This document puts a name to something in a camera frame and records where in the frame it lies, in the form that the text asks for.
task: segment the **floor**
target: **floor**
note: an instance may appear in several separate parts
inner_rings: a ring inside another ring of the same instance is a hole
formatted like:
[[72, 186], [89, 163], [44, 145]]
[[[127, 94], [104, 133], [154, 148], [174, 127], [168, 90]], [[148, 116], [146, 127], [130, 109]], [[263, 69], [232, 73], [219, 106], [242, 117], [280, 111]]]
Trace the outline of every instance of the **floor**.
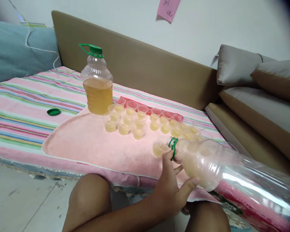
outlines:
[[[34, 179], [0, 165], [0, 232], [59, 232], [68, 209], [68, 199], [76, 180]], [[113, 210], [136, 203], [111, 190]], [[185, 231], [189, 216], [177, 216], [157, 225], [150, 232]]]

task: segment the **headboard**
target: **headboard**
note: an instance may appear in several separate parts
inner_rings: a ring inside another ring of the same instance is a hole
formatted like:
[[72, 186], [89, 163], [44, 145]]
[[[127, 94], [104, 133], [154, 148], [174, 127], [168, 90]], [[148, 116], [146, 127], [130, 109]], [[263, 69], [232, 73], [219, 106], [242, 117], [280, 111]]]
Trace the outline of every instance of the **headboard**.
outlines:
[[70, 69], [81, 72], [87, 64], [78, 44], [93, 44], [103, 49], [114, 83], [198, 110], [218, 98], [215, 69], [59, 11], [52, 17], [62, 64]]

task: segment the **white cable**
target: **white cable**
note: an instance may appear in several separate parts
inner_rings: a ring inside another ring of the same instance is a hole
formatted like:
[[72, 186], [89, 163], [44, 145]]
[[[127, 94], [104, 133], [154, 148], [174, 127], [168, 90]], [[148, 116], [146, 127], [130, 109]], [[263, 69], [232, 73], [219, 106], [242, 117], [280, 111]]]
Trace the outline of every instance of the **white cable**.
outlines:
[[30, 26], [29, 26], [29, 23], [28, 21], [26, 20], [25, 16], [22, 14], [22, 12], [17, 8], [17, 6], [15, 5], [15, 3], [13, 3], [12, 0], [9, 0], [9, 2], [12, 4], [13, 8], [22, 16], [22, 18], [24, 19], [24, 21], [27, 23], [27, 27], [28, 27], [28, 34], [26, 36], [26, 40], [25, 40], [25, 46], [28, 47], [28, 48], [32, 48], [32, 49], [36, 49], [36, 50], [40, 50], [40, 51], [44, 51], [44, 52], [51, 52], [51, 53], [56, 53], [57, 54], [57, 58], [55, 59], [54, 63], [53, 63], [53, 67], [54, 67], [54, 70], [56, 72], [59, 72], [59, 73], [73, 73], [75, 72], [74, 70], [72, 70], [71, 72], [70, 71], [58, 71], [56, 68], [55, 68], [55, 63], [56, 61], [58, 60], [59, 58], [59, 53], [58, 52], [55, 52], [55, 51], [49, 51], [49, 50], [44, 50], [44, 49], [40, 49], [40, 48], [34, 48], [34, 47], [30, 47], [28, 45], [28, 38], [29, 38], [29, 35], [30, 35]]

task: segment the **hand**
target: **hand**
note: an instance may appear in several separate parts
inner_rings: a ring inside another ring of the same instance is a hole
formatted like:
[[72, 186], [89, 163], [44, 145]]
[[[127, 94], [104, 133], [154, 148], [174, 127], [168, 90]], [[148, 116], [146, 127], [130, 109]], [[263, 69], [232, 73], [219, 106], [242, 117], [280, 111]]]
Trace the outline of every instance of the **hand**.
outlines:
[[[173, 169], [171, 158], [174, 151], [164, 153], [162, 156], [162, 174], [159, 178], [157, 186], [150, 196], [155, 211], [160, 216], [169, 218], [177, 215], [186, 205], [187, 199], [198, 185], [199, 181], [196, 178], [190, 178], [178, 188], [176, 175], [182, 171], [183, 165]], [[175, 159], [176, 163], [181, 163], [180, 159]]]

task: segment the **plastic bottle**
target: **plastic bottle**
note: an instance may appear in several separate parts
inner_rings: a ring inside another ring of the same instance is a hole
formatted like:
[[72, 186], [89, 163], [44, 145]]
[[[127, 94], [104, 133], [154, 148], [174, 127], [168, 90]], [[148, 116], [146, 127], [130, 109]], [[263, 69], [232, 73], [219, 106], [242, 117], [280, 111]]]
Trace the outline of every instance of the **plastic bottle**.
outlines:
[[[87, 65], [81, 72], [88, 109], [91, 113], [104, 115], [108, 112], [107, 107], [112, 104], [113, 76], [106, 68], [101, 48], [84, 43], [79, 46], [89, 55]], [[82, 46], [88, 46], [89, 52]]]
[[290, 176], [213, 140], [170, 137], [189, 177], [259, 231], [290, 231]]

